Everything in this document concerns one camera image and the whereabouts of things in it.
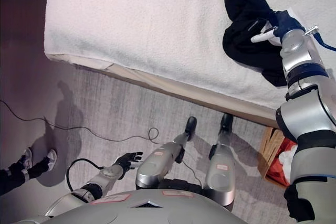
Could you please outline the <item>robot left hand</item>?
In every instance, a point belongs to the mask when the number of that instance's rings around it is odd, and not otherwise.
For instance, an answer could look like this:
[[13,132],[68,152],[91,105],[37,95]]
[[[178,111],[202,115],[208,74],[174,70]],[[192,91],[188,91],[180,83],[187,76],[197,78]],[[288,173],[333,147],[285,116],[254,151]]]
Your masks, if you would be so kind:
[[119,165],[122,167],[124,173],[131,169],[138,168],[142,164],[142,152],[126,153],[118,157],[114,165]]

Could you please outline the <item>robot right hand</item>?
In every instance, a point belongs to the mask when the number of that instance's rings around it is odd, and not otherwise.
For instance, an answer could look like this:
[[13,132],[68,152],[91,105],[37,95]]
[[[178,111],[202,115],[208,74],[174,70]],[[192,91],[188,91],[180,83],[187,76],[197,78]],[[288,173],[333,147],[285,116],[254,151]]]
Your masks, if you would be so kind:
[[292,30],[299,29],[304,33],[305,27],[291,8],[283,11],[275,11],[272,21],[266,21],[259,34],[251,37],[252,43],[269,42],[273,46],[281,46],[284,35]]

